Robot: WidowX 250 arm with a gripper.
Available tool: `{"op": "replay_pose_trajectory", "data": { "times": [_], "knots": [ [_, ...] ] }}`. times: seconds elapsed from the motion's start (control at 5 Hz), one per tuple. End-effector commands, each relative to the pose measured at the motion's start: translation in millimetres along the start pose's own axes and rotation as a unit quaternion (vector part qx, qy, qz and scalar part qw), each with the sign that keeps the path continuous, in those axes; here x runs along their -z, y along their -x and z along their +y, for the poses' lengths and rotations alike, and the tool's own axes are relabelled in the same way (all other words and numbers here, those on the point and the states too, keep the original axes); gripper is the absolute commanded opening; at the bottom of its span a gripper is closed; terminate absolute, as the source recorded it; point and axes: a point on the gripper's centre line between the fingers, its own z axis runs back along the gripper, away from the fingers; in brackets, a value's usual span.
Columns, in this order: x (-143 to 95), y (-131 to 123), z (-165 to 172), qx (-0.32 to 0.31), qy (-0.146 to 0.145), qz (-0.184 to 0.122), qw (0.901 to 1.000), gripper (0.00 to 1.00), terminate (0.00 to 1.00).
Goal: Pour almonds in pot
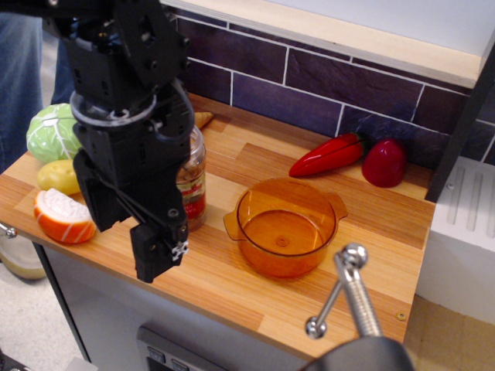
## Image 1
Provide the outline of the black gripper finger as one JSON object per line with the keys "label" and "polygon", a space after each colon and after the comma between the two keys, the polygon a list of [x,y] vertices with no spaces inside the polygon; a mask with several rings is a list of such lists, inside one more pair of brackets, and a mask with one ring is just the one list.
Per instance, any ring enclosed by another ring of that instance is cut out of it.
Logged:
{"label": "black gripper finger", "polygon": [[187,219],[161,225],[139,221],[130,229],[137,278],[151,284],[155,278],[182,263],[189,252]]}
{"label": "black gripper finger", "polygon": [[76,154],[73,167],[90,215],[101,232],[130,217],[114,191],[100,180],[93,162],[84,150],[79,150]]}

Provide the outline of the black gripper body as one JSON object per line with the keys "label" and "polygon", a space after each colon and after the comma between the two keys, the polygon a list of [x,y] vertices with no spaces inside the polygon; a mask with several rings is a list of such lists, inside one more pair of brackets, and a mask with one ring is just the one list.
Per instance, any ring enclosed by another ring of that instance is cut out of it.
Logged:
{"label": "black gripper body", "polygon": [[130,216],[161,225],[186,219],[176,175],[189,159],[193,109],[180,81],[121,112],[79,94],[71,106],[81,150]]}

